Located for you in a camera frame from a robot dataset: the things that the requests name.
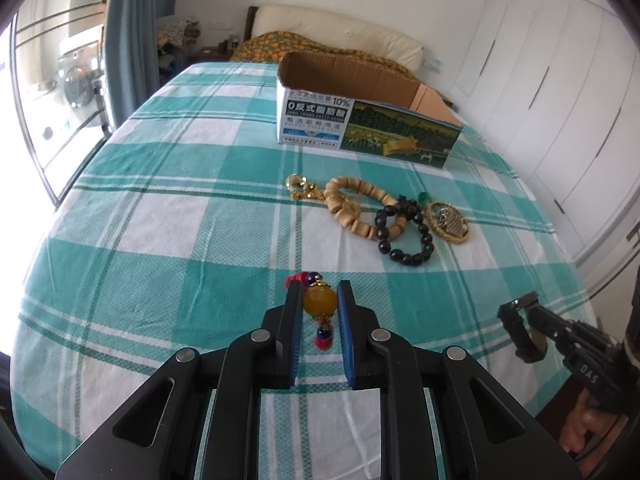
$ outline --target wooden headboard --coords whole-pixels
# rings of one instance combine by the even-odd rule
[[[249,7],[244,40],[275,30],[287,30],[336,48],[364,50],[396,61],[416,72],[422,63],[422,44],[392,28],[358,18],[288,4]]]
[[[244,41],[251,39],[251,32],[254,30],[255,13],[258,7],[251,6],[246,12],[246,22],[244,23]]]

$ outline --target green bead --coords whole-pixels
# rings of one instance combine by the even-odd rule
[[[433,200],[431,199],[429,193],[427,193],[426,191],[423,191],[418,195],[418,205],[420,207],[425,207],[428,203],[431,202],[433,202]]]

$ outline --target amber bead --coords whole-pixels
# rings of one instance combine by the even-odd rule
[[[338,296],[328,285],[310,286],[302,296],[302,307],[312,317],[330,316],[338,308]]]

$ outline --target gold chain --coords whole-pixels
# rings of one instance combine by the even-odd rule
[[[315,182],[307,181],[306,176],[297,173],[291,174],[287,177],[285,185],[287,186],[287,190],[289,190],[292,200],[309,198],[311,200],[324,202],[324,190],[320,189]]]

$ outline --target curtain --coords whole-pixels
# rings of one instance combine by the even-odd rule
[[[104,63],[108,101],[119,127],[159,87],[154,22],[175,0],[108,0]]]

